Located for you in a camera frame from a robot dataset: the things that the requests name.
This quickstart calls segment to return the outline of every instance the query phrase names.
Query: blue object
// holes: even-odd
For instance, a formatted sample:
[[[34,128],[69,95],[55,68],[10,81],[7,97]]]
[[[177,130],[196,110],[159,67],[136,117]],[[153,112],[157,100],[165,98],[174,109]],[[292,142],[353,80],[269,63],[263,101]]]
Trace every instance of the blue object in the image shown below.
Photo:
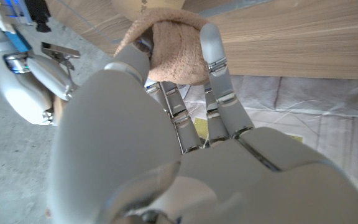
[[[16,33],[12,34],[10,32],[5,32],[9,40],[15,45],[15,47],[19,50],[20,53],[28,52],[32,49],[31,45],[25,40],[22,34],[19,31],[15,30]]]

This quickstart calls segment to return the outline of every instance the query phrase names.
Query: beige towel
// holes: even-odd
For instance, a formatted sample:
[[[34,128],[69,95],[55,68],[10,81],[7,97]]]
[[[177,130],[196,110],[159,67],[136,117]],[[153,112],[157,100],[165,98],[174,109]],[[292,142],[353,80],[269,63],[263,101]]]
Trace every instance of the beige towel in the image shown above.
[[[148,9],[131,25],[116,54],[152,27],[154,49],[149,78],[176,84],[205,84],[208,70],[201,52],[200,30],[206,23],[200,15],[184,10]]]

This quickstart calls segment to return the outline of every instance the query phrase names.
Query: gray floor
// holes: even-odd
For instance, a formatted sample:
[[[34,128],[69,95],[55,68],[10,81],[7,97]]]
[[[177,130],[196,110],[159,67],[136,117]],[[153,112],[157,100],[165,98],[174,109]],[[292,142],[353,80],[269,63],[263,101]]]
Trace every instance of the gray floor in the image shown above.
[[[82,84],[102,69],[111,57],[53,19],[53,32],[34,27],[19,30],[40,54],[40,42],[77,49],[81,59],[71,60],[74,81]],[[55,127],[37,126],[21,118],[0,95],[0,223],[51,223],[46,208],[46,177]]]

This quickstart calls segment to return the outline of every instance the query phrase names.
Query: wooden board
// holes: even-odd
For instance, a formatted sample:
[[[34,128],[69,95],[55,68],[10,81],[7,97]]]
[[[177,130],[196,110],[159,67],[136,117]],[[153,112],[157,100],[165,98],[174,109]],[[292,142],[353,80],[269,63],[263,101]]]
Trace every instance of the wooden board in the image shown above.
[[[358,79],[358,0],[278,0],[209,20],[232,74]]]
[[[187,0],[183,8],[231,1]],[[47,3],[53,17],[109,55],[132,24],[110,0]],[[208,19],[221,30],[232,74],[358,78],[358,0],[275,0]]]

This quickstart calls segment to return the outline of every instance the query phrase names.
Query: robotic arm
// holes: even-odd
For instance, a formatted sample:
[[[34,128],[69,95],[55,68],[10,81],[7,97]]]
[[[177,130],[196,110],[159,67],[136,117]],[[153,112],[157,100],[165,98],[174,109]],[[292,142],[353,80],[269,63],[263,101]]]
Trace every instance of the robotic arm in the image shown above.
[[[201,148],[174,84],[144,90],[151,48],[130,44],[65,108],[50,162],[54,221],[358,223],[358,191],[343,172],[279,131],[254,128],[218,28],[206,24],[200,39],[211,147]]]

